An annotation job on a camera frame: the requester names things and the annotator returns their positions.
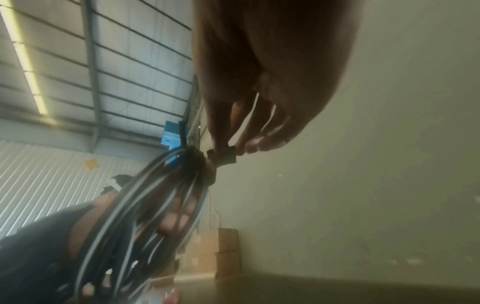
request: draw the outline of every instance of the corrugated metal wall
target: corrugated metal wall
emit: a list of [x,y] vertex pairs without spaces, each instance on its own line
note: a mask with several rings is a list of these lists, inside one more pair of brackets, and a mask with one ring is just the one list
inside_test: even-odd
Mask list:
[[[99,167],[88,169],[95,160]],[[135,175],[147,162],[0,141],[0,238],[41,217],[90,201],[116,174]]]

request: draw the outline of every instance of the dark cap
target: dark cap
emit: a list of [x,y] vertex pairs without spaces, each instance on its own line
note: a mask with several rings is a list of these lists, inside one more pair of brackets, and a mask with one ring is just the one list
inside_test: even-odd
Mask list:
[[126,175],[126,174],[119,174],[115,175],[108,181],[106,181],[105,185],[103,185],[103,189],[101,190],[100,195],[115,190],[116,192],[120,192],[120,190],[131,181],[133,176]]

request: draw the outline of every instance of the stacked cardboard box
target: stacked cardboard box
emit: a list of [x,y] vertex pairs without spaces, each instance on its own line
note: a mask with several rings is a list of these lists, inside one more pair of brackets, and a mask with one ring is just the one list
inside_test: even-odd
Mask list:
[[180,255],[177,275],[221,278],[240,273],[239,232],[220,228],[193,236]]

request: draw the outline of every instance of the metal roof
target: metal roof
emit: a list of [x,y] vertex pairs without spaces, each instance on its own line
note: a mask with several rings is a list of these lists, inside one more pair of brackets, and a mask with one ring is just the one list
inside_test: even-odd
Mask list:
[[43,120],[153,140],[166,121],[184,119],[194,77],[190,0],[0,0],[0,10],[0,105],[34,115],[42,98]]

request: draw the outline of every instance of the fluorescent light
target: fluorescent light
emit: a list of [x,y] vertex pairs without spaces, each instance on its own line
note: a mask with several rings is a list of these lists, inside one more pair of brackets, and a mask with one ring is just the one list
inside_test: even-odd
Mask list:
[[20,30],[19,21],[15,12],[9,8],[12,7],[12,2],[11,0],[3,0],[2,5],[4,6],[0,7],[1,17],[5,23],[10,40],[13,41],[13,47],[15,48],[18,61],[20,61],[21,69],[25,74],[28,87],[30,88],[33,99],[35,100],[36,107],[38,108],[40,114],[47,115],[49,112],[47,110],[47,106],[45,105],[44,98],[39,96],[41,95],[39,83],[37,81],[37,77],[33,73],[34,69],[27,48],[23,44],[24,38]]

